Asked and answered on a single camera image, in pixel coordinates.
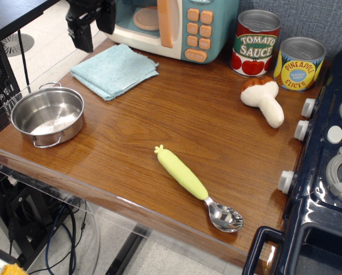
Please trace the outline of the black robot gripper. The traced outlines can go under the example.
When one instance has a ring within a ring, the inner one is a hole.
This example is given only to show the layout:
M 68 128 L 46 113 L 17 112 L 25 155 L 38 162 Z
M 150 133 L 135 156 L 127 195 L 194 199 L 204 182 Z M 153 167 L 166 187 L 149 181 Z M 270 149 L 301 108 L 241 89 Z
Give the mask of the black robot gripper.
M 116 1 L 68 1 L 68 33 L 77 49 L 93 52 L 90 23 L 96 21 L 104 33 L 112 34 L 116 22 Z

